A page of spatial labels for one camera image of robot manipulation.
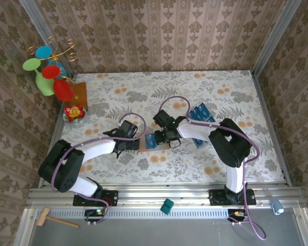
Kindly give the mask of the brown wooden rack base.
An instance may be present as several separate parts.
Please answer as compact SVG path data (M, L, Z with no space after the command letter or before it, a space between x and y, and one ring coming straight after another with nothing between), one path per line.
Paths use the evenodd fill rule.
M73 87L75 97L69 101L71 106L82 105L86 111L88 110L87 86L85 82L77 83Z

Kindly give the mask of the small dark green box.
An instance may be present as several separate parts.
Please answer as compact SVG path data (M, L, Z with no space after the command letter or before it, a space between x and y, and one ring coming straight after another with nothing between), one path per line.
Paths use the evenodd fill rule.
M173 206L174 206L174 202L167 198L164 200L164 203L162 204L160 211L168 215L171 212L171 209L173 208Z

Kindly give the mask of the red plastic wine glass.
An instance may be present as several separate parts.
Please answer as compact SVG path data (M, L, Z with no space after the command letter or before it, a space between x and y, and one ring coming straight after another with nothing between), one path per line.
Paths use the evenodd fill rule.
M42 70L45 79L53 79L53 91L60 101L69 101L74 96L74 81L67 75L61 73L57 65L48 65Z

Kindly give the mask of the grey metal sheet panel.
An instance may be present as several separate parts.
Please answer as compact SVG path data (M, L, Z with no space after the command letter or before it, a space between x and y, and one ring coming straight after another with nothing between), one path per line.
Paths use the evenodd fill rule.
M262 227L265 241L246 224L220 219L111 219L79 229L48 221L34 227L28 246L304 246L292 220Z

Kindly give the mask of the pink leather card holder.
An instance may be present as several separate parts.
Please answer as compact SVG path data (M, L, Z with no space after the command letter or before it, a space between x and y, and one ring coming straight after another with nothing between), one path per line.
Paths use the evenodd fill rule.
M170 148L169 144L164 144L164 145L160 145L158 146L157 145L157 148L156 149L152 149L152 150L147 150L145 148L145 135L143 135L141 138L140 138L140 149L138 150L138 152L150 152L150 151L162 151L162 150L168 150Z

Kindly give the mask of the small wooden mallet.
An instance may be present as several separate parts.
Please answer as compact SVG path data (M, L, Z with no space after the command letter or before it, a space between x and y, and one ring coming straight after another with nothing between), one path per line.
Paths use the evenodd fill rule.
M70 226L70 227L73 227L73 228L77 228L79 229L80 228L80 225L78 224L75 224L75 223L72 223L72 222L68 222L68 221L65 221L65 220L62 220L62 219L58 219L58 218L54 218L54 217L51 217L49 216L49 212L50 212L50 208L48 207L44 207L38 217L38 220L36 222L36 225L37 226L40 226L42 227L45 223L46 220L51 220L51 221L54 221L54 222L57 222L57 223L60 223L60 224L64 224L66 226Z

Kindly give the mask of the blue plastic wine glass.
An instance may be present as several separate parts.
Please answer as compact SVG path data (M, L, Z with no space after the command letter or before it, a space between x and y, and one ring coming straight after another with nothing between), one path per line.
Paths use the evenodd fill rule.
M50 46L41 46L35 52L36 58L44 59L47 66L48 65L58 66L60 68L60 75L66 76L67 71L64 68L64 66L61 64L61 62L57 60L52 60L50 58L52 54L53 54L53 49Z

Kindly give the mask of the green plastic wine glass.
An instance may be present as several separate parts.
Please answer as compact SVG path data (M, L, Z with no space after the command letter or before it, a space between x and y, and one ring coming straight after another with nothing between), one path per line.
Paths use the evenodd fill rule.
M44 96L51 96L54 94L53 79L46 79L42 73L38 70L41 66L41 60L38 58L30 58L23 63L23 69L25 71L34 71L36 73L35 83L40 92Z

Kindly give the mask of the wide aluminium frame rail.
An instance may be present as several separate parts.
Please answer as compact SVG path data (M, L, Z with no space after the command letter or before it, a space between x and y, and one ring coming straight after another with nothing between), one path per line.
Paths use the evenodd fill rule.
M178 209L209 208L209 190L221 189L222 184L177 183L177 184L108 184L108 190L118 191L118 208L158 209L163 201L171 199ZM289 187L281 183L250 183L254 191L256 208L269 208L271 199L279 199L286 208L305 206L305 199L299 187ZM27 208L50 207L72 208L72 192L54 193L49 186L31 189L26 201Z

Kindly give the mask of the clear glass bowl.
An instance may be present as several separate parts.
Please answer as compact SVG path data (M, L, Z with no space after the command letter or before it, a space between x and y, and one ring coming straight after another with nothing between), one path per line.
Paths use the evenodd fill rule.
M69 123L69 124L78 124L78 123L81 123L83 121L84 118L76 118L74 119L72 122L69 122L68 119L67 119L67 116L65 115L65 111L64 111L64 114L63 114L63 120L66 122L66 123Z

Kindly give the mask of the aluminium corner post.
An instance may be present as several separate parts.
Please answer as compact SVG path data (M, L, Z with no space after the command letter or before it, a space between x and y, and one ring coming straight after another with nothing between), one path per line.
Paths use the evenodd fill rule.
M262 48L262 51L259 54L257 61L254 64L252 69L253 77L259 77L301 2L302 0L287 0L266 43Z
M43 18L40 9L35 4L35 0L19 0L19 2L44 41L44 46L50 46L53 49L53 54L50 58L61 62L67 71L67 76L73 78L70 63L77 60L77 54L76 52L71 52L71 49L76 46L76 40L67 39L65 42L59 41L58 36L49 29L49 24Z

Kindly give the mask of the red yellow snack packet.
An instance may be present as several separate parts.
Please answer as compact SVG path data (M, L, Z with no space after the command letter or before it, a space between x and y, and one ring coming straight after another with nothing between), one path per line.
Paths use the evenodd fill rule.
M64 107L65 115L69 122L76 118L84 118L85 112L82 105L66 106Z

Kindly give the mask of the grey white clamp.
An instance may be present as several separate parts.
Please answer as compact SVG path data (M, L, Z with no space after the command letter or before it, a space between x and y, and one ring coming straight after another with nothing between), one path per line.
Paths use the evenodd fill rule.
M279 199L271 199L271 206L275 215L280 215L284 212L284 207Z

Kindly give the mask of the aluminium table side rail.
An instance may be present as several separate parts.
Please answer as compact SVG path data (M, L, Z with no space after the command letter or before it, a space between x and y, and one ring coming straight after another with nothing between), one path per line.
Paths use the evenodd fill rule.
M265 98L264 98L264 95L263 95L263 92L262 92L262 89L261 89L261 86L260 86L260 83L258 81L258 78L255 75L253 75L251 72L250 72L250 75L252 76L252 79L253 79L253 83L254 83L254 86L255 86L255 89L256 89L256 92L257 92L257 96L258 96L259 101L260 101L262 112L263 112L263 115L264 115L266 123L267 123L267 127L268 127L268 130L269 130L269 134L271 136L271 139L272 139L272 143L273 143L273 146L274 146L274 149L275 149L277 159L279 161L279 166L280 166L281 171L282 171L283 176L284 176L285 184L289 187L293 187L293 183L292 183L290 174L288 172L287 165L286 165L284 157L283 157L283 153L282 153L281 148L280 148L280 144L279 144L279 141L278 141L278 138L277 138L274 126L273 126L273 122L272 122L272 119L271 119L271 116L270 116L270 113L269 113L269 110L268 110L268 107L267 107L267 104L266 104L266 101L265 101Z
M52 150L54 144L58 141L59 137L61 136L62 130L63 130L63 119L62 119L62 115L64 113L64 109L63 107L65 106L65 102L66 101L60 101L61 105L59 107L59 115L57 117L57 121L55 124L55 128L54 128L54 132L53 132L53 136L51 138L51 142L49 145L49 149L48 149L48 153L47 153L47 157L49 157L49 153Z

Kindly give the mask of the floral patterned table cover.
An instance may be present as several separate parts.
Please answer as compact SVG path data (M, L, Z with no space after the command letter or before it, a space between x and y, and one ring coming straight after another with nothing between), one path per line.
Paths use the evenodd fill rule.
M260 149L246 180L284 182L272 139L249 71L80 74L87 86L88 111L79 124L65 124L62 139L76 145L116 128L121 117L139 131L159 127L159 109L172 117L204 103L216 122L232 119ZM192 139L175 149L102 155L82 164L80 174L99 183L225 182L226 166L212 145L198 150Z

